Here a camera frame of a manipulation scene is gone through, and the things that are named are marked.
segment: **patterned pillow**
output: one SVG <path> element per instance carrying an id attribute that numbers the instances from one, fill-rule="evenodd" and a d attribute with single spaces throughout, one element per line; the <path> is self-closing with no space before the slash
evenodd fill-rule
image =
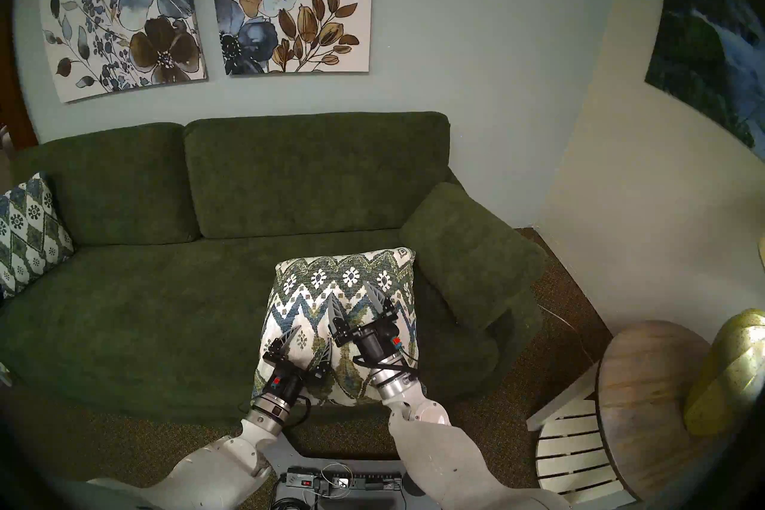
<path id="1" fill-rule="evenodd" d="M 262 391 L 273 368 L 262 355 L 270 343 L 297 326 L 289 342 L 288 358 L 307 368 L 321 355 L 329 336 L 327 298 L 334 293 L 346 310 L 350 326 L 366 325 L 377 311 L 366 297 L 362 283 L 368 281 L 390 296 L 399 311 L 399 338 L 408 363 L 416 366 L 418 358 L 415 301 L 411 269 L 415 253 L 408 248 L 372 251 L 359 255 L 290 259 L 276 266 L 276 280 L 269 297 L 263 323 L 260 362 L 255 371 L 253 399 Z M 369 384 L 369 369 L 352 362 L 359 349 L 351 342 L 342 348 L 332 346 L 332 372 L 320 385 L 307 385 L 303 395 L 313 405 L 358 405 L 380 400 L 377 389 Z"/>
<path id="2" fill-rule="evenodd" d="M 4 298 L 22 292 L 74 254 L 41 173 L 0 197 L 0 283 Z"/>

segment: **power strip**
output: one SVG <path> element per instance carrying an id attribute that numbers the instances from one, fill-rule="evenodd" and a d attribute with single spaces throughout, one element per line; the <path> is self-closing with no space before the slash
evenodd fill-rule
<path id="1" fill-rule="evenodd" d="M 310 489 L 324 494 L 328 489 L 356 489 L 365 492 L 398 492 L 401 490 L 401 473 L 354 473 L 345 471 L 321 471 L 303 467 L 287 469 L 284 484 L 289 487 Z"/>

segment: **round wooden tabletop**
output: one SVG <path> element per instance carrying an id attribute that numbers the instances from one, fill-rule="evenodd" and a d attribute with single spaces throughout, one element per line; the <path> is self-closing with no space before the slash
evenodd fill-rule
<path id="1" fill-rule="evenodd" d="M 688 433 L 683 403 L 709 344 L 667 323 L 637 323 L 616 335 L 597 376 L 606 449 L 623 483 L 649 500 L 714 438 Z"/>

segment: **couch armrest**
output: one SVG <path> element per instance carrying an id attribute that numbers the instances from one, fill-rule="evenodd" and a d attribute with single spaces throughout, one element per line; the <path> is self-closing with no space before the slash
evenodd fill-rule
<path id="1" fill-rule="evenodd" d="M 541 276 L 547 258 L 452 183 L 435 186 L 400 236 L 458 323 L 474 330 L 499 319 L 512 297 Z"/>
<path id="2" fill-rule="evenodd" d="M 493 391 L 498 387 L 541 329 L 542 317 L 534 293 L 529 289 L 513 296 L 508 311 L 486 329 L 496 341 L 500 359 L 493 372 L 481 382 L 478 392 Z"/>

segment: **white wall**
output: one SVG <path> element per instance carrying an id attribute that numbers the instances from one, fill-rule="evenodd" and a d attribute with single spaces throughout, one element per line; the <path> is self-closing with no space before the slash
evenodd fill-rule
<path id="1" fill-rule="evenodd" d="M 643 80 L 663 0 L 613 0 L 538 229 L 612 332 L 649 318 L 711 340 L 765 307 L 765 163 Z"/>
<path id="2" fill-rule="evenodd" d="M 471 195 L 537 220 L 590 81 L 611 0 L 373 0 L 370 73 L 226 78 L 212 0 L 196 0 L 209 81 L 59 103 L 38 0 L 16 0 L 18 66 L 40 141 L 152 121 L 437 110 Z"/>

